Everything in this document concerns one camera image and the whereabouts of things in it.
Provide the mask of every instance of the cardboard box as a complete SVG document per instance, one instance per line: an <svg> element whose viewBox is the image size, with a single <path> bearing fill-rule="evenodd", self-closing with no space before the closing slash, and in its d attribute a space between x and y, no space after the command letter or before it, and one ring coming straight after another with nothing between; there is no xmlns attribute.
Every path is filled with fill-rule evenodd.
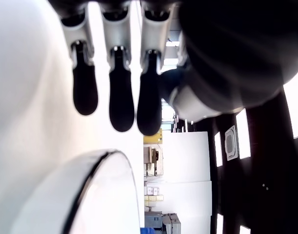
<svg viewBox="0 0 298 234"><path fill-rule="evenodd" d="M148 201L148 207L155 207L157 206L157 202L156 201Z"/></svg>
<svg viewBox="0 0 298 234"><path fill-rule="evenodd" d="M148 176L148 173L147 173L147 164L143 164L143 176Z"/></svg>
<svg viewBox="0 0 298 234"><path fill-rule="evenodd" d="M153 188L147 187L147 195L153 196Z"/></svg>
<svg viewBox="0 0 298 234"><path fill-rule="evenodd" d="M156 196L148 196L148 201L156 201L157 197Z"/></svg>
<svg viewBox="0 0 298 234"><path fill-rule="evenodd" d="M155 176L155 164L154 163L149 163L147 164L147 172L148 176Z"/></svg>
<svg viewBox="0 0 298 234"><path fill-rule="evenodd" d="M157 201L164 201L164 195L158 195L156 196Z"/></svg>
<svg viewBox="0 0 298 234"><path fill-rule="evenodd" d="M152 163L152 149L151 149L151 147L143 148L143 163Z"/></svg>
<svg viewBox="0 0 298 234"><path fill-rule="evenodd" d="M153 188L153 195L154 196L159 195L159 188Z"/></svg>

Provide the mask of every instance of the box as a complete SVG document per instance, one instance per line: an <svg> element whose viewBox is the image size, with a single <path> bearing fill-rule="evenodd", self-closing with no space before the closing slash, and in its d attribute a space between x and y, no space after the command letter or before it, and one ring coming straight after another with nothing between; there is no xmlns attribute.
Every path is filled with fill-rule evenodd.
<svg viewBox="0 0 298 234"><path fill-rule="evenodd" d="M152 149L151 149L151 147L143 148L143 163L152 163Z"/></svg>
<svg viewBox="0 0 298 234"><path fill-rule="evenodd" d="M164 195L158 195L156 196L157 201L164 201Z"/></svg>
<svg viewBox="0 0 298 234"><path fill-rule="evenodd" d="M153 196L153 188L147 187L147 195Z"/></svg>
<svg viewBox="0 0 298 234"><path fill-rule="evenodd" d="M156 151L156 149L152 149L152 163L157 163L157 154L159 154L159 152Z"/></svg>
<svg viewBox="0 0 298 234"><path fill-rule="evenodd" d="M147 164L143 164L143 176L148 176L148 173L147 173Z"/></svg>
<svg viewBox="0 0 298 234"><path fill-rule="evenodd" d="M157 202L156 201L148 201L148 207L155 207L157 206Z"/></svg>
<svg viewBox="0 0 298 234"><path fill-rule="evenodd" d="M159 188L153 188L153 195L154 196L159 195Z"/></svg>
<svg viewBox="0 0 298 234"><path fill-rule="evenodd" d="M157 197L156 196L148 196L148 201L156 201Z"/></svg>
<svg viewBox="0 0 298 234"><path fill-rule="evenodd" d="M148 176L155 176L155 164L149 163L147 166Z"/></svg>

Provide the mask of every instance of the yellow object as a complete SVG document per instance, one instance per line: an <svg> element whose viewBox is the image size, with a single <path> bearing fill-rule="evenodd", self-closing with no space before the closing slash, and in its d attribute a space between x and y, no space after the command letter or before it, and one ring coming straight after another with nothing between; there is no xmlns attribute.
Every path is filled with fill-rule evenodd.
<svg viewBox="0 0 298 234"><path fill-rule="evenodd" d="M148 196L149 197L149 201L156 201L157 200L157 196Z"/></svg>
<svg viewBox="0 0 298 234"><path fill-rule="evenodd" d="M164 201L164 195L158 195L157 201Z"/></svg>
<svg viewBox="0 0 298 234"><path fill-rule="evenodd" d="M154 134L153 136L143 136L144 144L162 144L162 129Z"/></svg>

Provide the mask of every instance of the black fingertip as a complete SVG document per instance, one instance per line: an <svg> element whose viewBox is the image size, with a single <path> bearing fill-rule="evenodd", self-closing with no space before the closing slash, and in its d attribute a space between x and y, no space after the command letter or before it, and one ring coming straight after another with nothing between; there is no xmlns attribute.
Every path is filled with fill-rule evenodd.
<svg viewBox="0 0 298 234"><path fill-rule="evenodd" d="M110 72L110 107L112 126L119 132L128 131L134 124L135 108L131 89L131 72L119 65Z"/></svg>
<svg viewBox="0 0 298 234"><path fill-rule="evenodd" d="M91 115L98 106L98 90L95 66L84 62L82 43L76 45L77 66L73 69L73 101L76 110L83 116Z"/></svg>

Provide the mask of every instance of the white panel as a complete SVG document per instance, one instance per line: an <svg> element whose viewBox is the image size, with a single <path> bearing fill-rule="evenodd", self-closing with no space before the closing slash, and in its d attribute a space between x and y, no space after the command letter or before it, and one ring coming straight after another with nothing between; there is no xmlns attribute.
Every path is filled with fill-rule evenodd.
<svg viewBox="0 0 298 234"><path fill-rule="evenodd" d="M251 233L251 229L246 228L244 226L240 226L240 234L250 234Z"/></svg>
<svg viewBox="0 0 298 234"><path fill-rule="evenodd" d="M238 147L240 159L251 156L250 136L248 132L246 110L237 114Z"/></svg>
<svg viewBox="0 0 298 234"><path fill-rule="evenodd" d="M207 132L164 133L163 158L163 181L210 180Z"/></svg>
<svg viewBox="0 0 298 234"><path fill-rule="evenodd" d="M217 214L216 234L222 234L222 231L223 231L223 216L221 214Z"/></svg>
<svg viewBox="0 0 298 234"><path fill-rule="evenodd" d="M284 85L294 138L298 137L298 73Z"/></svg>
<svg viewBox="0 0 298 234"><path fill-rule="evenodd" d="M179 41L167 41L166 46L179 46Z"/></svg>
<svg viewBox="0 0 298 234"><path fill-rule="evenodd" d="M216 166L222 166L220 132L215 135Z"/></svg>
<svg viewBox="0 0 298 234"><path fill-rule="evenodd" d="M153 211L177 213L179 220L185 217L212 215L212 182L149 183L159 188L164 201L157 202Z"/></svg>
<svg viewBox="0 0 298 234"><path fill-rule="evenodd" d="M177 68L177 66L176 65L164 65L163 67L162 67L162 69L160 70L160 72L161 73L163 73L163 72L166 72L166 71L169 71L169 70L173 70L173 69L176 69Z"/></svg>
<svg viewBox="0 0 298 234"><path fill-rule="evenodd" d="M178 217L181 222L181 234L210 234L211 217Z"/></svg>
<svg viewBox="0 0 298 234"><path fill-rule="evenodd" d="M178 64L178 58L166 58L164 59L164 66L168 65L177 65Z"/></svg>

